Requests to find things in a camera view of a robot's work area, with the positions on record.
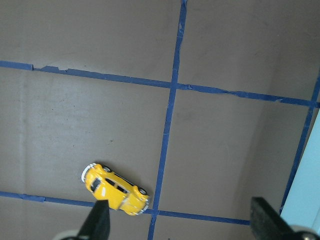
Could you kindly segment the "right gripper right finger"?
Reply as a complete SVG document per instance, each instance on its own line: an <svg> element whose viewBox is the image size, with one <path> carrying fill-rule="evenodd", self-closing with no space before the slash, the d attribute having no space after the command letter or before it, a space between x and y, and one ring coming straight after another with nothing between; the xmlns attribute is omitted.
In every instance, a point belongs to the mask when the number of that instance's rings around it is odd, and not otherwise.
<svg viewBox="0 0 320 240"><path fill-rule="evenodd" d="M263 197L251 198L250 228L256 240L318 240L320 238L317 233L310 230L293 230Z"/></svg>

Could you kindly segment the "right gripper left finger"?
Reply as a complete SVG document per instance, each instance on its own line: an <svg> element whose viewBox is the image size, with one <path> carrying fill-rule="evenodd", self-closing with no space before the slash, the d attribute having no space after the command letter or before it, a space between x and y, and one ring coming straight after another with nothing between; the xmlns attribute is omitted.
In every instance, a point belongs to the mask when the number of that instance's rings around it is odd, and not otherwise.
<svg viewBox="0 0 320 240"><path fill-rule="evenodd" d="M110 228L109 202L108 200L97 200L75 239L108 240Z"/></svg>

